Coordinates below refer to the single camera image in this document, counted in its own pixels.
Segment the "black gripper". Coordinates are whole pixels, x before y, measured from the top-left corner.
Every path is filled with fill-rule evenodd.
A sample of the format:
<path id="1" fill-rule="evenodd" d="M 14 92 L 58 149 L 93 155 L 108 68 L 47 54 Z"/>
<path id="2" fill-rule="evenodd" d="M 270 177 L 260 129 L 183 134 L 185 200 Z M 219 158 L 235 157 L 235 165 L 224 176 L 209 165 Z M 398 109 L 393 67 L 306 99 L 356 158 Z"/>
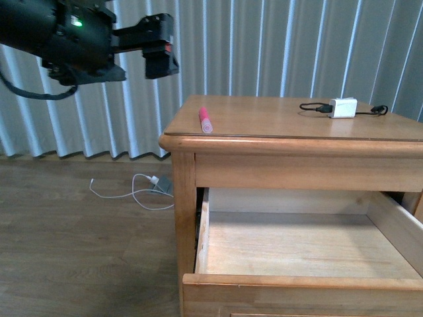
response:
<path id="1" fill-rule="evenodd" d="M 114 53 L 142 52 L 146 79 L 179 73 L 173 42 L 174 18 L 168 13 L 146 16 L 134 26 L 112 31 Z"/>

